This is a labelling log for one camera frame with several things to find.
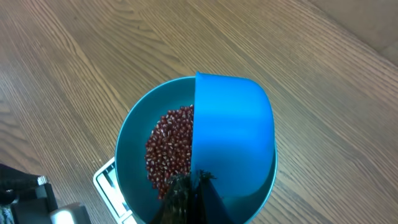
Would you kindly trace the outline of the blue plastic measuring scoop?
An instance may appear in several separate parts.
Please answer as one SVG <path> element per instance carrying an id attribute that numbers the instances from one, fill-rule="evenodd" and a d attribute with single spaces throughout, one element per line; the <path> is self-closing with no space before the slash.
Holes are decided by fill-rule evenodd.
<path id="1" fill-rule="evenodd" d="M 209 172 L 221 197 L 253 194 L 267 179 L 274 157 L 271 103 L 256 82 L 197 73 L 191 172 Z"/>

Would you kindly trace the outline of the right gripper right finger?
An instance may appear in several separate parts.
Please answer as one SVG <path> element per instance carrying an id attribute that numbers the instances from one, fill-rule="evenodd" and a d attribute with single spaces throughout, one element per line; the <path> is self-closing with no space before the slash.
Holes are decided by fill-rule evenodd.
<path id="1" fill-rule="evenodd" d="M 198 224 L 233 224 L 226 207 L 215 190 L 211 180 L 215 177 L 210 172 L 201 170 L 195 192 L 195 223 Z"/>

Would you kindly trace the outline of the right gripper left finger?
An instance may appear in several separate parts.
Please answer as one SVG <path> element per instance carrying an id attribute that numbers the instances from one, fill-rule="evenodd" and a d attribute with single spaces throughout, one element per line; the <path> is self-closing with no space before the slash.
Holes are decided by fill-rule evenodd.
<path id="1" fill-rule="evenodd" d="M 190 173 L 177 174 L 169 179 L 169 189 L 158 212 L 150 224 L 188 223 L 190 194 L 192 192 Z"/>

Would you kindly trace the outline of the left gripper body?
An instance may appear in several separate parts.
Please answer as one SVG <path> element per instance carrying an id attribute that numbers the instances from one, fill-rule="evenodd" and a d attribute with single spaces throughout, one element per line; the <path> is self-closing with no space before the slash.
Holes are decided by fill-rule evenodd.
<path id="1" fill-rule="evenodd" d="M 1 224 L 91 224 L 84 205 L 59 207 L 44 175 L 1 164 Z"/>

